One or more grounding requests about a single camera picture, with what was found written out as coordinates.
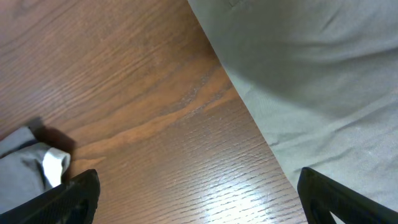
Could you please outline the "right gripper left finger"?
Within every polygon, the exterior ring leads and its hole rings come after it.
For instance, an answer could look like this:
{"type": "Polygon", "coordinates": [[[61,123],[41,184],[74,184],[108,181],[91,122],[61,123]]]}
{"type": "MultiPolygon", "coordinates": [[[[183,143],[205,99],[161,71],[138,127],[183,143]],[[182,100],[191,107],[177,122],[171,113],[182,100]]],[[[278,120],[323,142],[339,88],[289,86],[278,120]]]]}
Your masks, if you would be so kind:
{"type": "Polygon", "coordinates": [[[100,196],[98,173],[89,169],[1,214],[1,223],[93,223],[100,196]]]}

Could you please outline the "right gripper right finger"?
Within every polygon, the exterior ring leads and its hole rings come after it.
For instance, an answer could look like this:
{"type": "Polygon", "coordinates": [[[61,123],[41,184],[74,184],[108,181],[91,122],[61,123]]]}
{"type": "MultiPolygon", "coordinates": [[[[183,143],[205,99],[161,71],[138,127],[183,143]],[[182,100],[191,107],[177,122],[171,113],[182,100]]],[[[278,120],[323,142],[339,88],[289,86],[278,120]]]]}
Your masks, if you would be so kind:
{"type": "Polygon", "coordinates": [[[397,212],[309,168],[301,170],[297,191],[311,224],[397,223],[397,212]]]}

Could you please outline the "grey shorts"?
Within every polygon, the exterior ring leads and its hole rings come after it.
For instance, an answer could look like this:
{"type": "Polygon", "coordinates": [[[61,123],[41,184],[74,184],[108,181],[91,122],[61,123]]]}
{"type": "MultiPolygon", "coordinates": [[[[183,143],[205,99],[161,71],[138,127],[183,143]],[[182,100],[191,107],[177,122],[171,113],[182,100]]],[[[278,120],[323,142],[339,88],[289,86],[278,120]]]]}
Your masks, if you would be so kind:
{"type": "Polygon", "coordinates": [[[1,140],[1,213],[60,185],[71,155],[38,141],[24,126],[1,140]]]}

